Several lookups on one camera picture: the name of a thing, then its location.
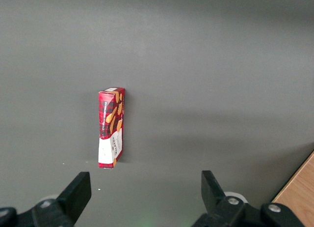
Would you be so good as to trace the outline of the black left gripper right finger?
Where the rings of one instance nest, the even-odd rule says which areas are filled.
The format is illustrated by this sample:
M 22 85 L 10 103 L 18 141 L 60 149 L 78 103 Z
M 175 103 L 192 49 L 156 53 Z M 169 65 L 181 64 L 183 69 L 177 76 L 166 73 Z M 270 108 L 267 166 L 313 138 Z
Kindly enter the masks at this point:
M 201 194 L 207 213 L 194 227 L 301 227 L 302 222 L 287 206 L 264 203 L 260 209 L 240 198 L 226 195 L 213 173 L 202 171 Z

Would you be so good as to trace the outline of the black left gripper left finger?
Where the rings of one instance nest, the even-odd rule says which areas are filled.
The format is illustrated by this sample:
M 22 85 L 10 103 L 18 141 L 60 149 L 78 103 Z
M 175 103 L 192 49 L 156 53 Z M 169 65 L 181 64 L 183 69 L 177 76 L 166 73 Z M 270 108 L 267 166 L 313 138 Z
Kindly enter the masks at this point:
M 2 227 L 73 227 L 89 200 L 89 172 L 80 172 L 55 198 L 45 198 L 28 211 L 18 214 L 14 207 L 0 209 Z

